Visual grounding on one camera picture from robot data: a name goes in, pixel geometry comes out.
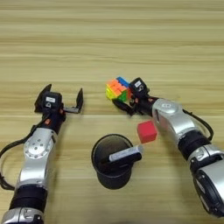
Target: wooden table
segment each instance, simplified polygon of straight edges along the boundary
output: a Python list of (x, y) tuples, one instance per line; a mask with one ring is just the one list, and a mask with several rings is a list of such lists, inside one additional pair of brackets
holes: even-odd
[[(0, 146), (24, 137), (40, 115), (33, 103), (48, 83), (73, 105), (84, 89), (82, 115), (69, 115), (59, 137), (46, 223), (223, 223), (204, 211), (188, 164), (160, 133), (144, 146), (131, 181), (103, 188), (91, 165), (94, 143), (119, 133), (139, 144), (137, 124), (105, 97), (119, 75), (142, 77), (153, 95), (181, 102), (215, 130), (224, 147), (223, 0), (10, 0), (0, 3)], [(3, 160), (16, 183), (23, 147)], [(0, 191), (0, 218), (13, 192)]]

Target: cable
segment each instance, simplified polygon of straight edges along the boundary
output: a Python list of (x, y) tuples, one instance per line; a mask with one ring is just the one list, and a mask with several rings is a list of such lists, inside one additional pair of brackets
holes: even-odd
[(213, 128), (206, 121), (204, 121), (203, 119), (201, 119), (198, 116), (194, 115), (193, 112), (188, 112), (185, 109), (183, 109), (183, 111), (184, 111), (185, 114), (193, 117), (194, 119), (196, 119), (197, 121), (199, 121), (200, 123), (202, 123), (207, 128), (207, 130), (210, 133), (210, 137), (208, 137), (207, 139), (209, 141), (212, 141), (213, 140), (213, 137), (214, 137), (214, 130), (213, 130)]
[[(32, 134), (34, 133), (34, 131), (42, 124), (45, 122), (45, 120), (50, 116), (50, 114), (48, 114), (46, 117), (44, 117), (37, 125), (34, 125), (31, 129), (31, 132), (24, 138), (20, 139), (20, 140), (17, 140), (13, 143), (10, 143), (8, 145), (6, 145), (1, 151), (0, 151), (0, 158), (2, 157), (2, 155), (20, 145), (20, 144), (24, 144), (31, 136)], [(5, 179), (4, 179), (4, 176), (2, 175), (1, 171), (0, 171), (0, 186), (4, 189), (4, 190), (8, 190), (8, 191), (14, 191), (15, 190), (15, 187), (13, 185), (10, 185)]]

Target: metal robot arm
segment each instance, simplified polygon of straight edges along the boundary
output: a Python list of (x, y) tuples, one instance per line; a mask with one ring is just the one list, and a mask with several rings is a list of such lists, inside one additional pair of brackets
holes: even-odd
[(83, 103), (81, 90), (77, 97), (77, 107), (64, 108), (61, 94), (50, 92), (50, 88), (51, 86), (47, 86), (35, 103), (35, 112), (43, 113), (43, 119), (39, 125), (34, 126), (24, 143), (24, 167), (2, 224), (44, 223), (47, 194), (50, 190), (48, 182), (60, 127), (66, 120), (66, 112), (80, 113)]
[[(136, 112), (151, 116), (167, 131), (190, 165), (203, 207), (210, 214), (224, 216), (224, 152), (211, 144), (214, 133), (210, 125), (174, 101), (150, 96), (141, 78), (133, 80), (129, 88), (131, 107), (118, 100), (113, 103), (131, 116)], [(208, 128), (210, 137), (202, 133), (194, 118)]]

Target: red cube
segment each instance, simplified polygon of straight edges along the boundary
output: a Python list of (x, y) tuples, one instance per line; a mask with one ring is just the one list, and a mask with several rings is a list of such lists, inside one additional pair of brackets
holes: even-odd
[(137, 134), (142, 144), (152, 142), (157, 138), (158, 132), (153, 122), (141, 122), (137, 125)]

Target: sticker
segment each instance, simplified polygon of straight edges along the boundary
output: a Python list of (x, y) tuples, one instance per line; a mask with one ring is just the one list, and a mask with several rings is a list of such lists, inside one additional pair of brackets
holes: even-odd
[(52, 98), (52, 97), (46, 97), (45, 100), (47, 102), (55, 102), (55, 98)]
[(135, 87), (138, 88), (140, 85), (142, 85), (142, 82), (139, 80), (139, 81), (135, 84)]
[(206, 210), (209, 212), (209, 206), (207, 205), (207, 203), (205, 202), (205, 200), (204, 200), (204, 198), (200, 195), (200, 200), (201, 200), (201, 202), (203, 203), (203, 205), (205, 206), (205, 208), (206, 208)]
[(196, 182), (197, 182), (197, 185), (199, 187), (199, 189), (203, 192), (203, 193), (206, 193), (206, 190), (205, 188), (202, 186), (202, 184), (196, 179)]
[(111, 155), (109, 155), (109, 161), (114, 162), (114, 161), (119, 160), (121, 158), (126, 158), (130, 155), (134, 155), (134, 154), (137, 154), (137, 153), (141, 153), (141, 154), (143, 153), (143, 147), (141, 145), (137, 145), (137, 146), (128, 148), (127, 150), (121, 150), (121, 151), (118, 151), (114, 154), (111, 154)]

